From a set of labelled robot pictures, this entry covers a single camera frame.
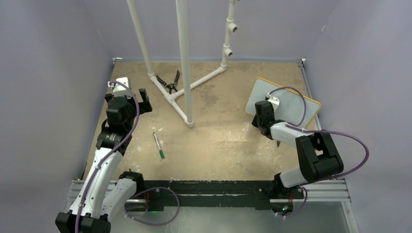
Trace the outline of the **yellow framed whiteboard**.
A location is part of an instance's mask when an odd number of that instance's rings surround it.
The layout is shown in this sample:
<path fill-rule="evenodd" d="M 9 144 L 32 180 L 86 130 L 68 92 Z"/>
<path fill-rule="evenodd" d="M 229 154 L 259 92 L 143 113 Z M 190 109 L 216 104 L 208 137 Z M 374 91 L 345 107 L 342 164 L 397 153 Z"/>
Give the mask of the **yellow framed whiteboard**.
<path fill-rule="evenodd" d="M 320 102 L 309 97 L 302 101 L 299 93 L 290 89 L 279 89 L 281 86 L 263 78 L 257 78 L 253 85 L 251 94 L 245 106 L 245 112 L 254 116 L 256 113 L 255 103 L 265 100 L 267 94 L 273 90 L 271 95 L 279 99 L 279 106 L 275 110 L 275 118 L 290 122 L 300 128 L 305 128 L 320 111 Z"/>

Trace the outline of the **white green marker pen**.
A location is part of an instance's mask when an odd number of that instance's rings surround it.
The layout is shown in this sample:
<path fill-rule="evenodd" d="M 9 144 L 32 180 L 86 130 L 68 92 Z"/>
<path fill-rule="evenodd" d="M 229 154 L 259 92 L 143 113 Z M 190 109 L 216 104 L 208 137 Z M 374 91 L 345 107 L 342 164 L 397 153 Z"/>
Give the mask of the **white green marker pen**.
<path fill-rule="evenodd" d="M 160 142 L 159 142 L 158 137 L 157 137 L 157 135 L 156 135 L 155 132 L 153 132 L 153 137 L 154 137 L 154 140 L 155 140 L 155 142 L 156 142 L 156 146 L 157 146 L 157 148 L 158 148 L 158 151 L 159 151 L 159 154 L 160 154 L 161 159 L 165 159 L 164 152 L 163 152 L 163 150 L 162 150 L 162 147 L 161 147 L 161 145 L 160 145 Z"/>

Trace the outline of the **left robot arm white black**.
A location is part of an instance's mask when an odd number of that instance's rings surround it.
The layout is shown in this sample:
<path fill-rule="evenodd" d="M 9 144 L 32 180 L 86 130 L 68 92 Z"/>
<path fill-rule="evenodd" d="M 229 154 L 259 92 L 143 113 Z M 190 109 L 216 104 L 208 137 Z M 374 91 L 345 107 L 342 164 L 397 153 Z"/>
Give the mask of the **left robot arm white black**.
<path fill-rule="evenodd" d="M 138 199 L 145 192 L 142 174 L 124 172 L 118 187 L 106 194 L 113 173 L 123 159 L 139 116 L 153 110 L 144 88 L 138 102 L 131 90 L 115 87 L 105 95 L 106 119 L 101 124 L 93 163 L 75 201 L 65 213 L 58 213 L 55 224 L 61 233 L 109 233 L 111 217 L 127 198 Z"/>

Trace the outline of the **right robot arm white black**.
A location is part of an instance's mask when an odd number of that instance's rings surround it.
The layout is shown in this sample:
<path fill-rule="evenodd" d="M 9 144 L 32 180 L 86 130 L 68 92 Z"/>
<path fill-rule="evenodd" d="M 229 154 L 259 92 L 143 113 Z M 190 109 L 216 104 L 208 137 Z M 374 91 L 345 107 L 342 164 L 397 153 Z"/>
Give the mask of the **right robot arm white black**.
<path fill-rule="evenodd" d="M 298 166 L 274 176 L 268 191 L 270 197 L 283 198 L 302 184 L 314 183 L 343 171 L 343 161 L 329 133 L 307 133 L 302 128 L 295 129 L 289 123 L 277 120 L 268 100 L 256 102 L 255 111 L 252 124 L 263 136 L 277 144 L 284 142 L 297 151 Z"/>

